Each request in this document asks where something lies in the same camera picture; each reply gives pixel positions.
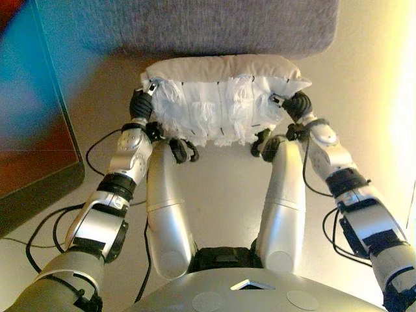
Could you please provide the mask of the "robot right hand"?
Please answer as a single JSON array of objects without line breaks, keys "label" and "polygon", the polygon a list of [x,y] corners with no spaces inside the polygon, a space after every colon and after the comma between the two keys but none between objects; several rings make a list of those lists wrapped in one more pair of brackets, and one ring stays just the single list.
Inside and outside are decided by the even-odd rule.
[{"label": "robot right hand", "polygon": [[302,91],[295,93],[289,99],[283,99],[276,94],[272,94],[270,99],[278,107],[283,108],[294,123],[313,112],[310,98]]}]

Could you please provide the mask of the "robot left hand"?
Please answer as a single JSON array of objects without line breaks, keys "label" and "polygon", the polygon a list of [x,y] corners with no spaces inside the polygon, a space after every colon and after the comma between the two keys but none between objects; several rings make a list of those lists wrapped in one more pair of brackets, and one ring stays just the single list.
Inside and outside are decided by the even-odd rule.
[{"label": "robot left hand", "polygon": [[152,95],[156,91],[157,85],[150,83],[147,89],[135,89],[129,104],[131,119],[143,118],[149,121],[153,112]]}]

